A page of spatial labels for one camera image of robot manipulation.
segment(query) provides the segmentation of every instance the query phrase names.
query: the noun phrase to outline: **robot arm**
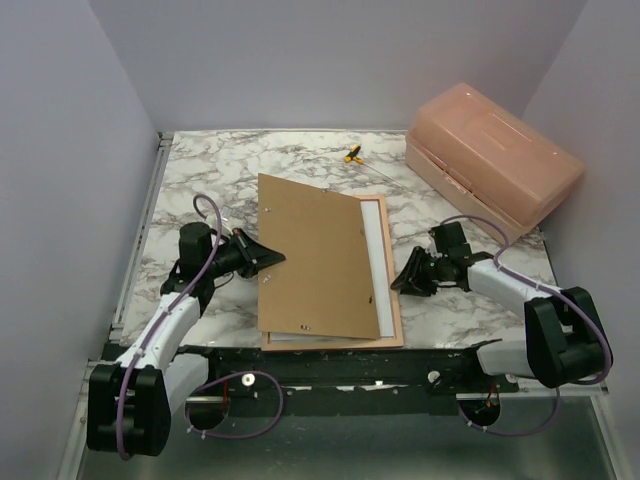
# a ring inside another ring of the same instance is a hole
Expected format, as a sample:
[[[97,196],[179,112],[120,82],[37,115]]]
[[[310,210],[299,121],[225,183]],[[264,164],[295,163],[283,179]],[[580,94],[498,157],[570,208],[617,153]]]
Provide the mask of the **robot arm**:
[[[436,253],[432,255],[422,247],[415,247],[392,289],[427,297],[445,283],[449,287],[453,282],[465,291],[491,298],[525,321],[526,340],[496,341],[477,349],[484,373],[535,378],[554,388],[603,370],[605,352],[594,332],[562,301],[547,293],[556,291],[567,297],[604,335],[586,290],[545,286],[547,292],[543,292],[512,278],[495,265],[490,254],[471,252],[459,222],[435,227],[430,234]]]
[[[159,455],[169,437],[171,416],[197,387],[209,379],[204,356],[176,355],[180,342],[202,316],[215,291],[215,279],[231,272],[251,278],[263,268],[285,260],[284,255],[252,240],[242,229],[234,229],[208,271],[159,326],[158,318],[168,310],[184,288],[200,272],[212,251],[212,229],[202,222],[180,229],[180,258],[160,289],[158,309],[139,339],[114,364],[96,366],[89,379],[87,446],[92,450],[116,451],[116,404],[127,368],[136,355],[127,388],[123,439],[130,454]],[[147,348],[142,339],[152,337]]]

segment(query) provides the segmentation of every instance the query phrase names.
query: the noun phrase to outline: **gray wall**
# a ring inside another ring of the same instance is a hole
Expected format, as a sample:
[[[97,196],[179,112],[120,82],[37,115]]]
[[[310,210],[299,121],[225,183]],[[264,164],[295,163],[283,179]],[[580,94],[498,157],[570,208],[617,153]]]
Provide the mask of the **gray wall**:
[[[406,128],[466,80],[524,111],[584,0],[91,0],[158,130]]]
[[[0,10],[0,477],[50,479],[157,137],[86,0]]]
[[[525,113],[588,166],[544,225],[565,285],[588,288],[614,349],[611,399],[640,477],[640,4],[590,0]]]

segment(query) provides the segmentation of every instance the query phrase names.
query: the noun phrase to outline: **screw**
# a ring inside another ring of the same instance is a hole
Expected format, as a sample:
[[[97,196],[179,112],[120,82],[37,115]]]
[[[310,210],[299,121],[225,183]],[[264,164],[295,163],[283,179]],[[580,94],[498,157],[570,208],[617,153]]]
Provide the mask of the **screw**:
[[[432,370],[427,374],[427,380],[429,383],[435,383],[440,378],[440,372],[437,370]]]
[[[250,387],[256,381],[256,377],[253,373],[246,373],[242,376],[242,384],[245,387]]]

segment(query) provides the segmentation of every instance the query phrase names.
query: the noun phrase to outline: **wire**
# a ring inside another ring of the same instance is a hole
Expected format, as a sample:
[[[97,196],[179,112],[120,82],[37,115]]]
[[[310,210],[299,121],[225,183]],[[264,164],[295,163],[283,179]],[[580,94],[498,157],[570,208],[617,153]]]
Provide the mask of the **wire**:
[[[493,395],[493,390],[496,388],[496,384],[492,383],[491,388],[489,389],[489,395],[487,395],[487,399],[484,401],[487,407],[491,406],[491,395]]]
[[[236,272],[231,272],[229,280],[227,280],[226,282],[222,282],[220,285],[216,285],[216,290],[224,287],[225,285],[228,285],[231,282],[231,280],[234,279],[235,276],[236,276]]]
[[[195,432],[199,433],[200,435],[202,435],[202,438],[204,438],[204,437],[212,437],[212,438],[221,438],[223,440],[247,440],[249,438],[259,437],[260,435],[263,435],[263,434],[267,433],[269,430],[271,430],[273,427],[275,427],[276,423],[278,423],[278,421],[282,417],[282,410],[284,408],[284,393],[282,391],[282,387],[280,386],[278,381],[275,379],[275,377],[269,375],[266,372],[260,372],[258,370],[248,370],[246,372],[232,373],[231,375],[227,375],[225,377],[218,378],[217,380],[214,380],[213,382],[207,383],[206,385],[203,385],[203,386],[199,387],[194,393],[201,392],[203,390],[207,390],[208,388],[215,387],[216,385],[220,385],[223,382],[228,382],[229,380],[233,380],[234,378],[242,377],[243,375],[246,375],[246,374],[249,374],[249,373],[253,374],[253,375],[260,375],[262,377],[268,378],[275,385],[276,390],[278,390],[278,397],[279,397],[278,411],[276,412],[276,414],[274,415],[273,419],[271,420],[271,422],[269,422],[269,424],[266,427],[261,428],[260,430],[258,430],[256,432],[253,432],[253,433],[245,433],[245,434],[240,434],[240,435],[229,435],[229,434],[226,434],[226,433],[218,433],[218,432],[215,432],[213,430],[198,430],[191,423],[191,418],[189,416],[190,415],[189,408],[185,407],[185,409],[184,409],[184,418],[187,420],[187,423],[189,424],[189,428],[187,429],[187,432],[190,433],[191,431],[195,431]]]
[[[540,291],[542,291],[544,293],[552,295],[552,296],[556,297],[557,299],[561,300],[565,305],[567,305],[569,308],[571,308],[571,310],[573,310],[582,319],[582,321],[584,321],[584,323],[587,325],[587,327],[589,327],[589,329],[594,333],[594,335],[598,339],[598,343],[600,344],[600,347],[602,348],[602,351],[603,351],[603,354],[604,354],[604,368],[602,369],[602,372],[600,372],[598,375],[596,375],[593,379],[577,380],[577,381],[575,381],[573,383],[577,384],[577,385],[595,385],[595,384],[598,384],[598,383],[602,382],[605,378],[607,378],[607,375],[609,375],[609,371],[611,370],[611,366],[613,364],[611,348],[609,348],[609,344],[607,342],[607,339],[604,337],[604,335],[602,334],[600,329],[596,326],[596,324],[593,322],[593,320],[591,320],[589,318],[589,316],[586,313],[584,313],[580,307],[578,307],[578,305],[576,305],[574,302],[572,302],[568,297],[566,297],[562,293],[560,293],[557,290],[549,287],[548,285],[535,282],[535,281],[531,280],[530,278],[525,277],[524,275],[521,275],[520,273],[518,273],[518,272],[516,272],[514,270],[511,270],[511,269],[505,267],[504,265],[502,265],[502,263],[500,263],[500,261],[499,261],[499,258],[511,245],[509,243],[509,237],[507,237],[507,234],[504,232],[504,230],[502,228],[500,228],[494,222],[492,222],[490,220],[487,220],[486,218],[479,217],[477,215],[454,215],[453,217],[449,217],[449,218],[443,220],[442,222],[440,222],[440,225],[444,225],[445,223],[449,223],[449,222],[451,222],[453,220],[458,220],[458,219],[478,220],[480,222],[483,222],[483,223],[489,225],[491,228],[493,228],[495,231],[497,231],[500,234],[500,236],[503,238],[504,242],[503,242],[502,246],[500,247],[500,249],[498,250],[498,252],[493,257],[493,263],[496,266],[496,268],[498,270],[500,270],[500,271],[503,271],[504,273],[509,275],[511,278],[514,278],[515,280],[518,280],[519,282],[524,283],[525,285],[527,285],[529,287],[536,288],[536,289],[538,289],[538,290],[540,290]],[[534,429],[531,429],[531,430],[528,430],[528,431],[525,431],[525,432],[505,432],[505,431],[501,431],[501,430],[492,430],[492,431],[491,430],[487,430],[486,427],[481,427],[480,425],[476,425],[476,424],[472,423],[471,420],[469,420],[467,418],[467,416],[464,414],[462,409],[460,407],[458,407],[458,409],[459,409],[460,414],[462,415],[462,417],[467,421],[467,425],[469,425],[472,428],[475,428],[476,430],[480,430],[480,431],[483,431],[483,432],[491,433],[493,435],[500,435],[500,436],[504,436],[504,437],[523,437],[523,436],[527,436],[527,435],[534,435],[534,434],[544,430],[549,425],[551,425],[551,423],[553,423],[553,421],[555,421],[555,419],[557,417],[557,414],[558,414],[558,412],[560,410],[560,389],[556,388],[556,402],[555,402],[555,405],[554,405],[554,408],[553,408],[553,412],[551,413],[549,418],[542,425],[540,425],[539,427],[536,427]]]
[[[167,307],[167,309],[164,310],[158,316],[157,320],[153,323],[153,325],[149,329],[149,332],[147,333],[147,335],[142,339],[142,342],[140,342],[140,347],[138,348],[138,351],[133,355],[133,357],[131,358],[131,362],[129,363],[129,366],[124,372],[124,377],[122,379],[122,384],[120,386],[120,393],[118,396],[118,405],[116,408],[116,448],[118,450],[118,454],[120,455],[120,458],[122,458],[123,460],[129,460],[131,458],[131,455],[127,453],[124,446],[123,421],[124,421],[124,404],[127,396],[127,389],[129,387],[129,381],[131,380],[131,375],[133,373],[133,370],[135,369],[135,366],[138,363],[138,360],[140,360],[140,358],[142,358],[142,356],[144,355],[144,352],[147,346],[151,342],[151,339],[155,335],[158,328],[160,328],[160,326],[164,323],[166,318],[171,314],[173,309],[176,308],[176,306],[182,301],[182,299],[184,299],[184,297],[186,297],[193,291],[198,281],[200,281],[202,276],[209,269],[209,267],[211,266],[211,263],[213,262],[213,258],[215,257],[216,252],[218,251],[218,246],[220,245],[220,239],[222,237],[222,233],[221,233],[222,232],[222,215],[220,214],[218,205],[216,205],[216,202],[214,202],[211,199],[211,197],[204,195],[202,193],[199,193],[196,196],[194,196],[193,208],[195,209],[196,213],[200,215],[200,217],[202,217],[203,219],[206,219],[207,216],[203,214],[202,211],[198,208],[198,200],[207,201],[213,207],[213,211],[216,214],[217,233],[215,236],[215,240],[213,242],[213,248],[211,250],[211,253],[209,254],[209,257],[204,262],[204,265],[202,266],[198,274],[193,278],[193,280],[191,280],[191,282],[189,282],[189,284],[185,287],[182,293],[180,293],[180,295],[178,295],[176,299],[173,302],[171,302],[171,304]]]
[[[553,422],[555,422],[559,412],[560,412],[560,389],[559,388],[556,388],[556,401],[553,404],[553,411],[551,412],[551,415],[549,415],[549,418],[547,418],[543,423],[541,423],[537,427],[532,428],[530,430],[524,430],[522,432],[509,432],[506,430],[489,430],[487,427],[481,427],[480,425],[473,423],[471,420],[469,420],[469,417],[467,417],[467,415],[464,413],[464,411],[462,410],[462,407],[458,405],[458,413],[460,413],[460,416],[467,423],[468,427],[473,428],[474,430],[478,430],[480,432],[488,433],[489,435],[496,435],[498,437],[528,437],[529,435],[535,435],[536,433],[540,433],[542,430],[544,430]]]

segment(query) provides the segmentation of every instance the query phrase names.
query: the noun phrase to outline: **marble surface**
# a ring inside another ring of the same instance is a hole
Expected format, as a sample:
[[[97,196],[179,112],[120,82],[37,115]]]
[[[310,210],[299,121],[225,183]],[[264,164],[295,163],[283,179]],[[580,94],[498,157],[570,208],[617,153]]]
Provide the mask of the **marble surface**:
[[[362,144],[364,165],[345,164],[345,152]],[[178,229],[199,217],[191,200],[210,195],[230,209],[230,227],[257,238],[257,176],[267,173],[345,194],[386,197],[396,272],[427,231],[459,213],[404,163],[404,135],[380,132],[202,131],[177,133],[153,213],[142,264],[128,306],[121,343],[132,344],[155,312],[159,289],[177,257]],[[474,251],[498,244],[465,221]],[[505,264],[553,283],[543,239],[534,231],[502,257]],[[257,280],[235,278],[216,291],[184,344],[259,347]],[[524,338],[523,322],[488,298],[458,289],[430,298],[400,297],[406,348],[460,348],[479,341]]]

